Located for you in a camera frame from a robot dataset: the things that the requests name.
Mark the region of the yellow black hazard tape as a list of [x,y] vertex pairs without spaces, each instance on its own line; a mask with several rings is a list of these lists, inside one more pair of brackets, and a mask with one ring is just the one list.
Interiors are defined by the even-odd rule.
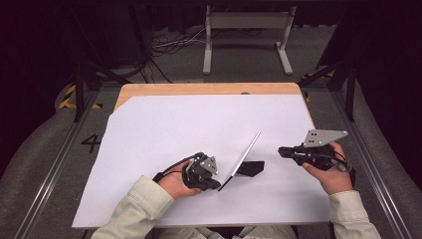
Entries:
[[[69,86],[69,88],[67,89],[62,101],[60,102],[58,109],[76,109],[77,108],[77,104],[76,103],[71,103],[70,99],[73,95],[73,93],[76,92],[76,85],[75,84],[71,84]],[[99,110],[103,108],[103,104],[93,104],[92,109],[94,110]]]
[[[313,74],[304,74],[304,75],[302,75],[301,80],[306,80],[306,79],[310,78],[312,75]],[[332,76],[333,76],[333,73],[327,73],[327,74],[322,75],[323,78],[327,78],[327,79],[331,79]],[[310,94],[308,92],[305,92],[304,96],[305,96],[306,103],[310,103],[311,102]]]

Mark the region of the grey metal frame stand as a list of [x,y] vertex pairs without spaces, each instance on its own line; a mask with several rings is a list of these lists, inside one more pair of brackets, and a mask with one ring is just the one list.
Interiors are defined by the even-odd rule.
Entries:
[[290,36],[297,7],[282,12],[213,12],[211,6],[206,8],[203,74],[210,75],[212,67],[212,30],[213,29],[280,29],[282,38],[275,43],[285,74],[293,73],[286,46]]

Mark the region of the black tripod stand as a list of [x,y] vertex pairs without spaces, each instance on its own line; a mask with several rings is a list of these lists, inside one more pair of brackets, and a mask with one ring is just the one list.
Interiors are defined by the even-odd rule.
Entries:
[[91,92],[98,92],[102,86],[100,77],[97,72],[104,74],[106,77],[111,78],[113,81],[122,85],[128,84],[128,80],[118,76],[112,71],[103,68],[91,61],[81,61],[75,66],[75,79],[76,85],[76,106],[77,112],[74,122],[78,122],[84,112],[86,111],[86,103],[84,99],[84,86],[87,86]]
[[322,78],[324,75],[332,73],[332,77],[326,83],[326,87],[331,92],[338,92],[343,84],[346,84],[345,93],[345,113],[350,121],[353,118],[354,92],[356,84],[356,69],[352,62],[341,61],[318,70],[307,78],[301,79],[298,82],[299,87],[305,87],[316,80]]

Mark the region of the person's left hand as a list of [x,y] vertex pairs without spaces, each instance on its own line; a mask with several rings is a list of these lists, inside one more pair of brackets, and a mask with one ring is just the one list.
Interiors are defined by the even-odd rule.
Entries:
[[201,192],[198,188],[189,188],[184,184],[182,172],[178,169],[164,175],[158,184],[174,199],[194,196]]

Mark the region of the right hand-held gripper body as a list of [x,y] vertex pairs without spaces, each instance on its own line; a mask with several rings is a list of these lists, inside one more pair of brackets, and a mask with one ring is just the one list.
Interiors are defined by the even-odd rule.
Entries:
[[310,129],[301,145],[295,146],[295,154],[320,170],[328,170],[336,166],[339,170],[349,170],[346,160],[340,160],[335,156],[335,150],[331,142],[348,136],[345,130]]

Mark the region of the white paper sheet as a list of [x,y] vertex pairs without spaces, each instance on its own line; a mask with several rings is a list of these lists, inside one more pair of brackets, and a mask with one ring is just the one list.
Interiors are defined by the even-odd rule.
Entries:
[[314,124],[299,95],[133,97],[109,116],[73,225],[106,224],[143,175],[203,152],[222,190],[176,200],[160,227],[304,224],[328,219],[328,197],[281,146]]

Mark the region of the person's right hand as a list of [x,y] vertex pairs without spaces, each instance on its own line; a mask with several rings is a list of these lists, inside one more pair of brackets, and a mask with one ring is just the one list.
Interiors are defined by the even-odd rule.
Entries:
[[304,163],[303,168],[319,181],[321,187],[328,195],[353,189],[349,173],[340,171],[337,167],[320,170],[308,163]]

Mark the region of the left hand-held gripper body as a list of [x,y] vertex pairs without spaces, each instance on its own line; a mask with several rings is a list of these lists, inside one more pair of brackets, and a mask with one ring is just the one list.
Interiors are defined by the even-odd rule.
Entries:
[[182,168],[184,184],[189,188],[204,189],[203,181],[213,179],[218,174],[216,159],[203,152],[198,152],[188,158],[189,163]]

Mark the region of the aluminium floor rail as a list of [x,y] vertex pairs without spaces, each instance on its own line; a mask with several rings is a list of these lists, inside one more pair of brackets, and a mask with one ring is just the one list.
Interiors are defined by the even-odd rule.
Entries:
[[44,181],[39,187],[37,194],[28,209],[24,219],[22,220],[19,229],[15,233],[13,239],[29,239],[35,225],[47,204],[54,187],[60,177],[60,174],[66,164],[71,147],[76,140],[76,137],[83,126],[99,92],[88,92],[88,95],[82,104],[77,108],[77,120],[73,121],[67,133],[64,142],[58,154],[55,157]]
[[393,198],[391,197],[389,189],[386,187],[384,180],[381,178],[381,174],[373,162],[368,148],[364,144],[363,138],[358,131],[357,126],[349,119],[345,111],[345,101],[342,98],[341,93],[331,92],[330,95],[336,108],[340,111],[340,115],[346,125],[349,136],[352,138],[353,144],[357,147],[362,167],[371,183],[395,237],[397,239],[413,239],[395,202],[393,201]]

